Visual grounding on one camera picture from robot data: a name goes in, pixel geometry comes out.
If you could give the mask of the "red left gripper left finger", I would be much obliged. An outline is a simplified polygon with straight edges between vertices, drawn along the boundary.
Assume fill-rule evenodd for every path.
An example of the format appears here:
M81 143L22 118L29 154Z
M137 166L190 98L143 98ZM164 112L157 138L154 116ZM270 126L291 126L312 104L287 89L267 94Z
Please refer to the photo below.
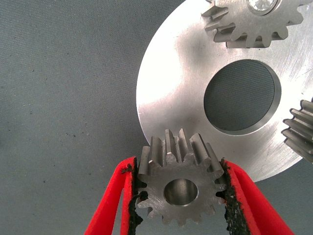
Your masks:
M121 161L114 170L105 193L85 231L86 235L111 235L118 205L122 199L121 235L134 235L143 219L135 211L137 199L144 201L147 192L138 192L137 159L135 156Z

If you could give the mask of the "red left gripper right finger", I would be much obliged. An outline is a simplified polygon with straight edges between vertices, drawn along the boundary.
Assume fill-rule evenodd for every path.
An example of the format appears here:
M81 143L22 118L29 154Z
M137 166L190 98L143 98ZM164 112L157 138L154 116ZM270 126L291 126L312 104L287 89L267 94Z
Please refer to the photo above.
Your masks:
M238 165L222 159L226 190L225 219L231 235L293 235L249 175Z

